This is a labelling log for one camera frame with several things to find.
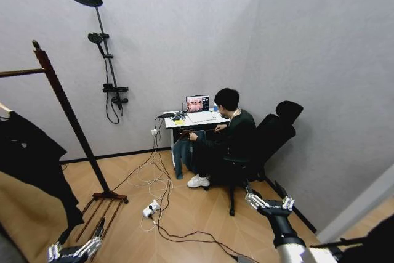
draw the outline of keyboard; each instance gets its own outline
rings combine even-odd
[[[203,121],[216,120],[216,112],[204,111],[196,113],[187,113],[187,116],[194,123],[201,123]]]

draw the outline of white desk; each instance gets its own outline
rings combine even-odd
[[[200,129],[204,129],[204,126],[211,125],[211,124],[224,124],[228,123],[230,120],[223,118],[218,111],[214,111],[213,108],[211,108],[209,111],[204,111],[204,112],[209,112],[210,114],[214,115],[213,120],[209,121],[201,121],[198,123],[194,123],[190,120],[190,118],[186,115],[185,117],[185,123],[184,124],[175,124],[170,118],[165,118],[164,123],[166,124],[166,129],[170,130],[170,137],[171,137],[171,156],[172,156],[172,164],[175,166],[174,163],[174,155],[172,154],[172,149],[174,147],[174,129],[185,129],[185,128],[190,128],[190,129],[196,129],[197,127]]]

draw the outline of chair headrest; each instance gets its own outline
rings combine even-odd
[[[289,124],[294,123],[302,110],[304,110],[303,106],[290,101],[280,102],[278,106],[276,106],[276,114]]]

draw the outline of clothing rack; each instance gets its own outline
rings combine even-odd
[[[10,77],[10,76],[20,76],[20,75],[30,75],[30,74],[35,74],[35,73],[45,73],[50,85],[52,86],[53,91],[55,92],[55,95],[61,104],[63,111],[65,112],[68,121],[71,124],[71,127],[73,128],[75,135],[77,136],[79,143],[82,146],[82,149],[84,150],[87,159],[90,162],[90,165],[92,166],[92,169],[95,173],[95,175],[98,178],[98,181],[100,182],[100,185],[103,188],[102,193],[94,193],[93,194],[93,199],[98,200],[98,199],[104,199],[104,198],[109,198],[111,199],[110,203],[112,203],[114,200],[119,200],[118,207],[116,208],[116,211],[114,212],[111,222],[113,218],[115,217],[116,212],[118,211],[120,204],[122,202],[128,203],[128,199],[126,195],[118,195],[115,192],[112,192],[110,188],[108,187],[108,184],[104,178],[104,175],[99,167],[99,164],[97,163],[97,160],[95,156],[93,155],[92,149],[90,148],[90,145],[86,139],[86,136],[84,132],[82,131],[81,126],[79,125],[78,119],[75,116],[74,110],[72,109],[70,102],[68,101],[68,98],[63,90],[63,87],[56,75],[56,72],[50,63],[50,60],[46,54],[45,51],[43,51],[38,42],[33,40],[33,46],[35,48],[34,53],[36,54],[36,57],[38,59],[38,62],[40,63],[42,68],[38,69],[28,69],[28,70],[16,70],[16,71],[5,71],[5,72],[0,72],[0,78],[2,77]]]

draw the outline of office chair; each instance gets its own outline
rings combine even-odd
[[[254,147],[249,158],[232,158],[225,155],[223,160],[229,164],[230,178],[230,215],[235,215],[234,191],[237,185],[246,190],[251,190],[249,182],[265,180],[265,163],[279,150],[289,139],[296,135],[292,124],[303,110],[303,106],[283,101],[276,107],[276,114],[267,115],[257,126]]]

